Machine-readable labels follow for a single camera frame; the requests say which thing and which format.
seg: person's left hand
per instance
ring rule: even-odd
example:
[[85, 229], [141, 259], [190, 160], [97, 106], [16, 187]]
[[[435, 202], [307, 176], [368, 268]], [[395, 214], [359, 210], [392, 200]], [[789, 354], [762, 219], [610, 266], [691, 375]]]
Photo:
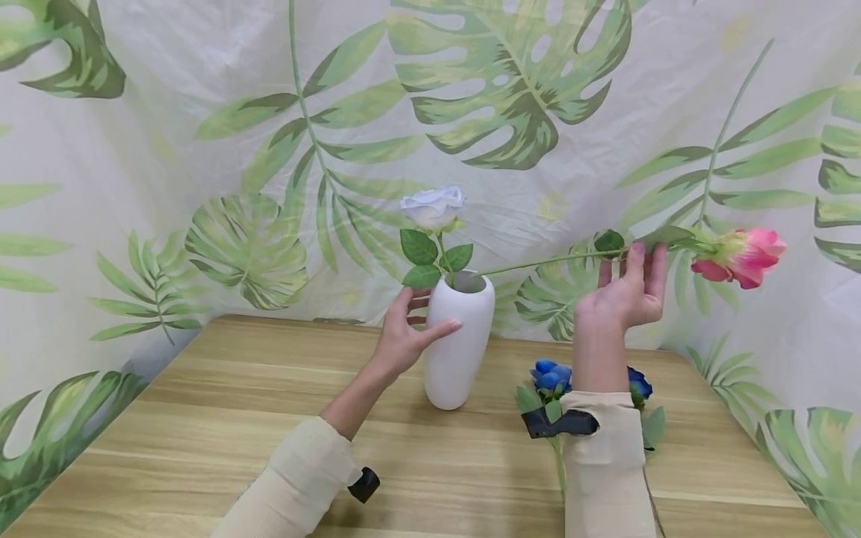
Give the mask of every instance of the person's left hand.
[[439, 325], [417, 331], [413, 325], [425, 323], [424, 316], [411, 316], [413, 310], [428, 306], [429, 289], [404, 288], [392, 301], [382, 323], [382, 333], [368, 366], [379, 368], [394, 381], [410, 369], [425, 348], [434, 341], [446, 337], [461, 328], [457, 319], [449, 319]]

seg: beige sleeve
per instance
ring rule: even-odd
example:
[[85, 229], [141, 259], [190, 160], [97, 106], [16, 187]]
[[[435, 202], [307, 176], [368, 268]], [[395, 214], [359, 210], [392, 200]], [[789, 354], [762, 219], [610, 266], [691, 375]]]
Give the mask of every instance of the beige sleeve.
[[592, 436], [567, 436], [566, 538], [655, 538], [643, 467], [640, 412], [629, 393], [568, 393], [562, 412], [590, 412], [600, 424]]
[[227, 512], [212, 538], [304, 538], [362, 472], [352, 444], [320, 417], [299, 424]]

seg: forearm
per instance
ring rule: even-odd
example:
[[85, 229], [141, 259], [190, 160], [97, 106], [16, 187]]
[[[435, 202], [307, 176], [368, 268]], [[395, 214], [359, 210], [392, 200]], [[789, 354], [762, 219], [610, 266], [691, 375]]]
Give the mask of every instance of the forearm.
[[368, 362], [320, 416], [345, 439], [352, 441], [383, 392], [394, 381], [386, 368]]

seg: wood grain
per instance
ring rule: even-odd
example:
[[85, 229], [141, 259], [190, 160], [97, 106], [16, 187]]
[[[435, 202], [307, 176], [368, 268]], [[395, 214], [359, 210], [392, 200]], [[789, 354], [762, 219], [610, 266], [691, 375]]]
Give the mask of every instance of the wood grain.
[[[9, 528], [3, 538], [203, 538], [275, 445], [314, 415], [373, 349], [371, 329], [216, 319]], [[552, 453], [532, 441], [513, 387], [565, 344], [492, 340], [459, 411], [424, 397], [421, 365], [383, 396], [356, 438], [381, 477], [346, 492], [318, 538], [562, 537]], [[667, 413], [647, 464], [670, 538], [825, 536], [721, 401], [681, 356], [629, 352]]]

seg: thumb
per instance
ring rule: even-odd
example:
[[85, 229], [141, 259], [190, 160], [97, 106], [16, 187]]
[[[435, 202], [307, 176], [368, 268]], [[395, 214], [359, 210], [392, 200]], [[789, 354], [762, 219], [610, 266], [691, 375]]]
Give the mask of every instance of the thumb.
[[425, 329], [419, 333], [422, 337], [422, 345], [427, 347], [436, 340], [458, 331], [461, 327], [463, 327], [463, 323], [459, 319], [448, 319], [430, 329]]

